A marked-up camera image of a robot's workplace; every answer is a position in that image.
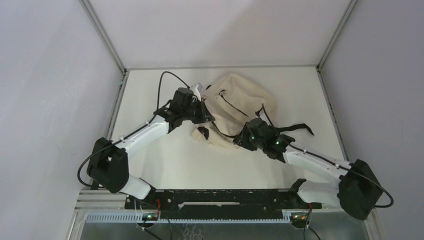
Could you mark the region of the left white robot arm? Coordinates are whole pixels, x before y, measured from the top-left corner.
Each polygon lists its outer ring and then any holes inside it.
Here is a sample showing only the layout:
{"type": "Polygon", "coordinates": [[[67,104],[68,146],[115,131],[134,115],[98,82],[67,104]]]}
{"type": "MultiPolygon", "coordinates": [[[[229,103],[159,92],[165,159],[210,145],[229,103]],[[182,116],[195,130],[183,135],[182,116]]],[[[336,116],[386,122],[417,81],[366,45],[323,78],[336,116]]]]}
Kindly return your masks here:
{"type": "Polygon", "coordinates": [[[131,133],[116,140],[99,138],[87,158],[87,175],[110,193],[130,195],[145,209],[153,207],[157,200],[152,192],[154,187],[130,173],[129,161],[139,150],[171,133],[184,121],[195,125],[214,121],[201,96],[202,88],[200,83],[190,88],[180,87],[172,99],[153,113],[150,120],[131,133]]]}

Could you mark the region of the beige canvas student bag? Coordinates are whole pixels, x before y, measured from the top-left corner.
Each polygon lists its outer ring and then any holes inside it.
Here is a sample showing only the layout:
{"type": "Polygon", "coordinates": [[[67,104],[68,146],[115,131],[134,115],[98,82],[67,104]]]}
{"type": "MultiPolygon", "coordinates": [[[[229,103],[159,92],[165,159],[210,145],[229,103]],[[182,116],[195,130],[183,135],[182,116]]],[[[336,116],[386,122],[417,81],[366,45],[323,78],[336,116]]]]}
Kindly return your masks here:
{"type": "Polygon", "coordinates": [[[215,80],[201,97],[214,120],[194,127],[190,137],[197,143],[227,150],[255,151],[246,124],[256,118],[269,124],[283,108],[275,94],[234,72],[215,80]]]}

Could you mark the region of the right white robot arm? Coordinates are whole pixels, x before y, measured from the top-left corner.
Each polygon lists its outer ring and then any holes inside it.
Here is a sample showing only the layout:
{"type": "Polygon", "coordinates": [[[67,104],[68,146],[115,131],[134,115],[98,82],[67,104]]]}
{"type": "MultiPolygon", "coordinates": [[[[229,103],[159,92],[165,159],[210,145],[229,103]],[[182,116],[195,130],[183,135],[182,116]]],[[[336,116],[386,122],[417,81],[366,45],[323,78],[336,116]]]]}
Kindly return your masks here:
{"type": "Polygon", "coordinates": [[[247,122],[232,142],[250,151],[261,150],[270,159],[303,168],[324,179],[298,179],[289,194],[289,203],[295,208],[307,203],[326,204],[363,221],[377,208],[385,191],[365,161],[349,162],[309,149],[259,117],[247,122]]]}

